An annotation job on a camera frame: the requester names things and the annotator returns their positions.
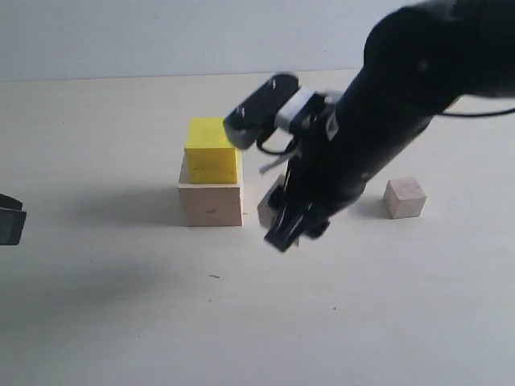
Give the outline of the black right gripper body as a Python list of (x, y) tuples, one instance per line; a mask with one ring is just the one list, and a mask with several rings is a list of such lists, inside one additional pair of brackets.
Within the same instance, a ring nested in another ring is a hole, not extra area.
[(283, 206), (330, 219), (430, 123), (428, 75), (358, 72), (327, 112), (318, 136), (286, 148)]

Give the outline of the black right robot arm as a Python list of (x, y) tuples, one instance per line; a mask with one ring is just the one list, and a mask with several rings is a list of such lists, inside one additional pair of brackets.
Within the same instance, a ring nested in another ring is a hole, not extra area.
[(270, 198), (266, 241), (286, 251), (320, 237), (367, 182), (464, 95), (514, 95), (514, 4), (425, 1), (369, 33), (361, 70), (339, 97), (299, 90), (279, 111), (289, 162)]

